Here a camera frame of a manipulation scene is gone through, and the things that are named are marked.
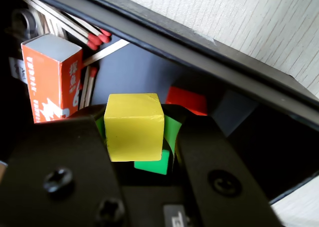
white wall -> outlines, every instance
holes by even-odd
[[[319,97],[319,0],[132,0],[292,75]]]
[[[272,205],[286,227],[319,226],[319,177]]]

yellow cube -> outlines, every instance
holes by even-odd
[[[157,94],[111,94],[104,124],[111,161],[161,159],[164,113]]]

metal part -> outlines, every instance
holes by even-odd
[[[108,198],[100,203],[95,224],[97,227],[120,227],[123,226],[124,216],[123,202],[117,198]]]
[[[35,19],[28,9],[13,10],[11,20],[13,32],[21,35],[23,40],[29,40],[37,36]]]
[[[43,187],[48,193],[56,193],[67,187],[72,181],[73,174],[71,170],[58,168],[45,177]]]

screw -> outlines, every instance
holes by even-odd
[[[72,171],[68,168],[58,168],[45,177],[43,187],[50,194],[57,193],[69,186],[72,180]]]
[[[209,172],[208,182],[213,190],[226,197],[238,196],[242,191],[239,180],[227,171],[214,170]]]
[[[122,226],[124,215],[125,209],[120,199],[105,199],[98,207],[95,223],[98,227],[119,227]]]

red cube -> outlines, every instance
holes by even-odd
[[[180,105],[196,115],[207,116],[207,101],[204,95],[186,91],[175,86],[170,87],[166,104]]]

